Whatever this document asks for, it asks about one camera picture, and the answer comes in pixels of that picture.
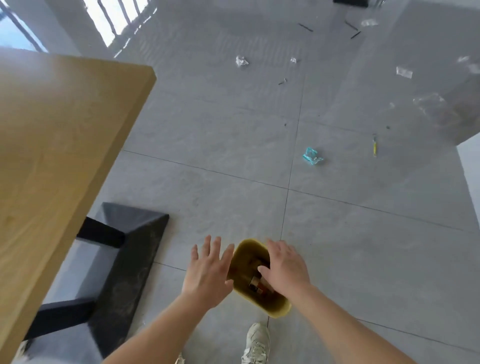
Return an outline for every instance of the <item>blue plastic wrapper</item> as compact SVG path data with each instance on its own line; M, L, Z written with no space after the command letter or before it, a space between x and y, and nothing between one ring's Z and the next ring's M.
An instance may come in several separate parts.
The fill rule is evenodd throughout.
M307 160L311 165L315 165L323 160L323 158L317 157L317 154L318 152L315 149L308 147L305 151L305 154L303 155L303 158Z

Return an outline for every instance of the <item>table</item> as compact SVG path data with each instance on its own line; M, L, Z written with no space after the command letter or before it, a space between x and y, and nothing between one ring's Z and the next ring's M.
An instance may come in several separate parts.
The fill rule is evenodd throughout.
M104 356L126 336L168 215L104 204L103 223L85 216L155 81L148 66L0 48L1 364L27 333L66 324L88 321ZM120 249L103 291L40 308L76 236Z

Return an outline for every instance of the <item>left hand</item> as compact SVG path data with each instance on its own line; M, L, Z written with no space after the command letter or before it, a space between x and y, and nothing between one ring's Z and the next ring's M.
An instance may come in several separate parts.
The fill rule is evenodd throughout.
M227 273L234 245L230 244L220 259L222 238L217 236L210 246L211 239L210 235L205 237L201 257L197 244L193 246L182 287L182 293L195 295L207 310L219 305L233 290L233 280L227 280Z

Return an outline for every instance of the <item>yellow trash bin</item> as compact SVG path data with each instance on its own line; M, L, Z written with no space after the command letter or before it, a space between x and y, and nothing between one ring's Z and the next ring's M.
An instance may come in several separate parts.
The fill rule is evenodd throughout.
M243 240L233 253L228 279L233 279L233 289L240 296L262 308L270 317L285 316L292 305L261 278L257 269L260 265L270 267L267 247L255 239Z

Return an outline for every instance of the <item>person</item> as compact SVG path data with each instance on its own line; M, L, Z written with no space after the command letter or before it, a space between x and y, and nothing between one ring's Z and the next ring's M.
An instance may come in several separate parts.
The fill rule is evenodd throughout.
M221 238L204 240L201 252L194 245L181 294L153 323L130 338L104 361L105 364L165 363L181 359L181 350L202 317L233 290L227 280L234 246L220 258ZM268 240L270 268L259 272L311 323L338 364L415 364L406 354L366 328L310 283L307 266L285 241ZM242 364L266 364L270 353L267 327L255 323L247 334Z

